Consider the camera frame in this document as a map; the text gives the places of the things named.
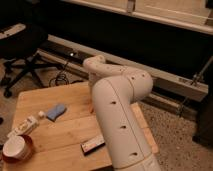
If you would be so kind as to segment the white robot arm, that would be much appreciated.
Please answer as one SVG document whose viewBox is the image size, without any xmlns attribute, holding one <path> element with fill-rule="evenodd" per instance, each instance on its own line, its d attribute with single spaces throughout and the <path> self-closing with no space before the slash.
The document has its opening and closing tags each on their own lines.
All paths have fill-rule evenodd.
<svg viewBox="0 0 213 171">
<path fill-rule="evenodd" d="M 102 55 L 87 58 L 93 108 L 115 171 L 161 171 L 131 104 L 147 97 L 151 75 L 130 66 L 107 64 Z"/>
</svg>

